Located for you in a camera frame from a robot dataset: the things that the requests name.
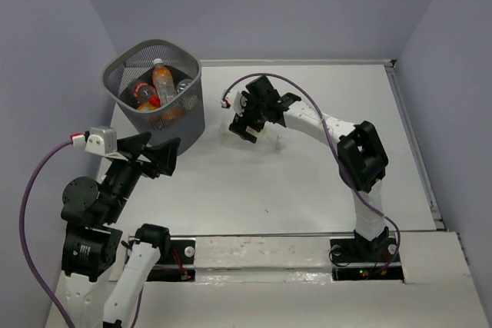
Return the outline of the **small red-label cola bottle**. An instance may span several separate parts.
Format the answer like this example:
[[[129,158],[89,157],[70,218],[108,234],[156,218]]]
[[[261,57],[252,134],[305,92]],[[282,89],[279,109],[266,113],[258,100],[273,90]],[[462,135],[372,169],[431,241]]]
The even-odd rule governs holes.
[[[139,104],[150,104],[154,108],[161,106],[161,100],[152,85],[144,81],[136,81],[131,91]]]

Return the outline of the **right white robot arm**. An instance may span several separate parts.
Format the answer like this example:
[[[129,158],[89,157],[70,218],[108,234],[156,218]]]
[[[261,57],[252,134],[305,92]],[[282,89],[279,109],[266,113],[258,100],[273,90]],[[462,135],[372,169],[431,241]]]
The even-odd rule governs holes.
[[[247,76],[244,90],[225,89],[221,105],[234,111],[229,130],[254,144],[267,123],[279,124],[327,145],[341,180],[353,194],[354,252],[362,260],[374,259],[389,239],[391,222],[383,212],[381,197],[389,159],[376,127],[369,121],[355,124],[325,114],[302,88],[280,94],[272,77],[254,73]]]

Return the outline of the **orange juice bottle white cap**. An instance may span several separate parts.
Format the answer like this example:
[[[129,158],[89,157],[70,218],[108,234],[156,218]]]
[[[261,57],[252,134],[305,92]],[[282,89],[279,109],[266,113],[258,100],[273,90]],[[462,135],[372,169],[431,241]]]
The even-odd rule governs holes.
[[[178,92],[172,74],[170,70],[165,67],[163,60],[156,58],[153,60],[153,65],[152,81],[158,97],[161,100],[161,105],[165,106],[178,96]]]

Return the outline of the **clear jar silver lid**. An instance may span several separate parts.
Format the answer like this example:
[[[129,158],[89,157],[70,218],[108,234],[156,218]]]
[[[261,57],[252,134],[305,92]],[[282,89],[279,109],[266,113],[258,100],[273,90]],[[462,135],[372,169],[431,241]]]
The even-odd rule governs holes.
[[[192,83],[193,83],[193,80],[190,78],[185,78],[185,79],[182,79],[181,81],[179,81],[176,84],[176,90],[177,90],[178,94],[181,94],[182,92],[184,92],[187,88],[189,88],[191,86]]]

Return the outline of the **large clear beige-label bottle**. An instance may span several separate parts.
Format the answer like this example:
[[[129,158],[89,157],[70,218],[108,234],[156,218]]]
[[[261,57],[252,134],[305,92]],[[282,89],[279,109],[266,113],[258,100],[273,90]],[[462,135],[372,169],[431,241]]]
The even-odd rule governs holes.
[[[273,128],[265,126],[261,131],[247,128],[246,132],[252,134],[257,139],[255,143],[251,143],[230,131],[230,124],[231,122],[228,118],[224,118],[218,129],[219,142],[224,147],[261,153],[280,152],[283,148],[281,136]]]

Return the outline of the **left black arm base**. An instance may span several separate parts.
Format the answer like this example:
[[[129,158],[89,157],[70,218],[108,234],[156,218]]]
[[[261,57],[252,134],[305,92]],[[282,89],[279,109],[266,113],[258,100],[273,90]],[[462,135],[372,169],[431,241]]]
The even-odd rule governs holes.
[[[148,282],[191,283],[195,281],[196,239],[172,238],[169,253],[161,257],[147,277]]]

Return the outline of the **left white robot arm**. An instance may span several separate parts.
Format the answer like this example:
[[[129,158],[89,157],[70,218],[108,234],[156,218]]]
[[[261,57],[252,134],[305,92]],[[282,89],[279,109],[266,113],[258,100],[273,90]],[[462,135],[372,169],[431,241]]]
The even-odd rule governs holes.
[[[75,137],[90,154],[111,164],[101,181],[78,177],[62,193],[66,223],[61,270],[65,277],[68,317],[74,327],[128,327],[153,266],[170,254],[166,227],[143,224],[135,232],[130,257],[109,293],[107,286],[121,246],[122,232],[113,226],[141,177],[171,176],[180,138],[157,146],[151,133],[118,138],[113,128],[92,128]]]

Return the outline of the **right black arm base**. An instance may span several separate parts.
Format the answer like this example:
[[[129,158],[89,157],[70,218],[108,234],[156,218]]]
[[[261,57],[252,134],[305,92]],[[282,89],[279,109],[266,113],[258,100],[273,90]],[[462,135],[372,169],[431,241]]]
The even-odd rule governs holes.
[[[374,281],[395,280],[404,282],[404,271],[399,256],[394,257],[396,240],[391,237],[382,246],[381,251],[363,256],[354,248],[351,238],[330,240],[328,252],[332,265],[333,281]]]

